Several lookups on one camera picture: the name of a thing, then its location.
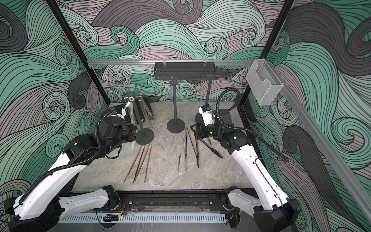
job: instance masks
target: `vented panel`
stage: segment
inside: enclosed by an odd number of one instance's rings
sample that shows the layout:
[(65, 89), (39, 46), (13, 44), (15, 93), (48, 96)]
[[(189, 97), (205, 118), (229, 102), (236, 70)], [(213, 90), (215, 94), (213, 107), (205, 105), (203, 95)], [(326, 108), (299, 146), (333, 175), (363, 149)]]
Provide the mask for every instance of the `vented panel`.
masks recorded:
[(155, 64), (156, 80), (201, 80), (213, 79), (215, 77), (215, 63), (208, 62), (167, 62), (166, 66), (162, 62)]
[[(106, 213), (98, 214), (102, 223)], [(95, 213), (78, 213), (59, 223), (98, 223)], [(226, 223), (220, 213), (133, 213), (120, 218), (119, 223)]]

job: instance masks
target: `gray marble countertop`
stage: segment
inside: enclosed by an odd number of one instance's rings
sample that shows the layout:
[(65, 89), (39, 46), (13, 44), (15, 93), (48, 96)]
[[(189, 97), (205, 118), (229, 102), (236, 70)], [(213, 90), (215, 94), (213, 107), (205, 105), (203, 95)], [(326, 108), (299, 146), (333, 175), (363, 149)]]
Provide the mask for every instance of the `gray marble countertop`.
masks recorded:
[[(131, 143), (124, 143), (120, 156), (114, 160), (97, 159), (82, 170), (73, 187), (73, 192), (85, 192), (97, 190), (105, 185), (112, 185), (115, 190), (169, 190), (169, 189), (223, 189), (232, 185), (240, 188), (253, 187), (246, 174), (237, 161), (224, 149), (220, 143), (211, 138), (212, 147), (217, 150), (223, 159), (217, 157), (204, 144), (198, 141), (200, 151), (197, 168), (196, 156), (188, 138), (187, 171), (185, 169), (185, 156), (181, 157), (180, 170), (178, 171), (178, 158), (182, 137), (185, 130), (179, 134), (170, 133), (167, 122), (174, 117), (172, 102), (152, 102), (155, 120), (151, 120), (155, 138), (152, 141), (152, 151), (144, 183), (147, 158), (137, 180), (133, 183), (137, 159), (127, 180), (126, 175), (132, 165), (141, 145), (137, 144), (134, 151)], [(201, 102), (178, 102), (178, 118), (185, 122), (185, 126), (194, 124), (194, 117), (198, 113)], [(215, 102), (210, 102), (215, 109)], [(233, 102), (221, 102), (220, 108), (229, 108)], [(232, 121), (237, 127), (242, 126), (237, 109), (231, 110)], [(194, 143), (193, 132), (189, 129)], [(118, 149), (112, 151), (109, 156), (117, 155)]]

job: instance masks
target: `clear plastic box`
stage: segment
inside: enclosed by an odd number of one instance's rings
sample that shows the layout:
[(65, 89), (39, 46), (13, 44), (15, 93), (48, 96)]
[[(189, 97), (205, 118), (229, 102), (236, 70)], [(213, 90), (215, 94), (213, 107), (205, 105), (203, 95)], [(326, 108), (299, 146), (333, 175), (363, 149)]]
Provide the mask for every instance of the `clear plastic box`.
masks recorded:
[(283, 87), (275, 67), (265, 59), (254, 60), (246, 80), (259, 105), (270, 105)]

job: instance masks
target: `round base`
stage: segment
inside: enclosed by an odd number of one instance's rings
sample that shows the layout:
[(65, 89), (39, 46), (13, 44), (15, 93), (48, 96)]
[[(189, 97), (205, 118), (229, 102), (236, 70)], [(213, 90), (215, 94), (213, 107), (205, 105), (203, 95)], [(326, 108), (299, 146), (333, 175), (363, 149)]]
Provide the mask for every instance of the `round base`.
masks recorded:
[(167, 123), (167, 129), (171, 133), (178, 134), (181, 133), (184, 128), (186, 127), (186, 124), (183, 122), (182, 119), (177, 118), (177, 124), (175, 125), (175, 119), (171, 119)]
[(155, 133), (153, 132), (153, 130), (151, 130), (149, 128), (143, 128), (142, 130), (138, 130), (138, 132), (137, 132), (137, 144), (146, 145), (146, 144), (152, 142), (154, 137), (155, 137)]

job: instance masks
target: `green swirl wallpaper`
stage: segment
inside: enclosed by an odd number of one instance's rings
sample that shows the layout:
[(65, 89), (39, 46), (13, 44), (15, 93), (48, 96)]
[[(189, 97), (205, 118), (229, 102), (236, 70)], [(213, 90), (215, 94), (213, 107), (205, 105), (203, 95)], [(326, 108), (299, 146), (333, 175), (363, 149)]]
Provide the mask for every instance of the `green swirl wallpaper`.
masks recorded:
[[(88, 59), (259, 58), (284, 0), (57, 0)], [(299, 0), (296, 5), (310, 2)], [(136, 88), (152, 102), (172, 101), (154, 66), (96, 65), (112, 102)], [(210, 101), (227, 88), (241, 93), (250, 67), (217, 67)], [(206, 81), (181, 81), (177, 101), (205, 101)], [(233, 92), (226, 100), (234, 100)]]
[(45, 0), (0, 2), (0, 93), (3, 214), (4, 200), (26, 191), (72, 138), (92, 132), (107, 105)]
[[(371, 1), (314, 0), (291, 9), (268, 59), (371, 193), (370, 32)], [(303, 206), (294, 231), (371, 231), (285, 96), (259, 106), (250, 94), (245, 110), (252, 128), (290, 159), (265, 163)]]

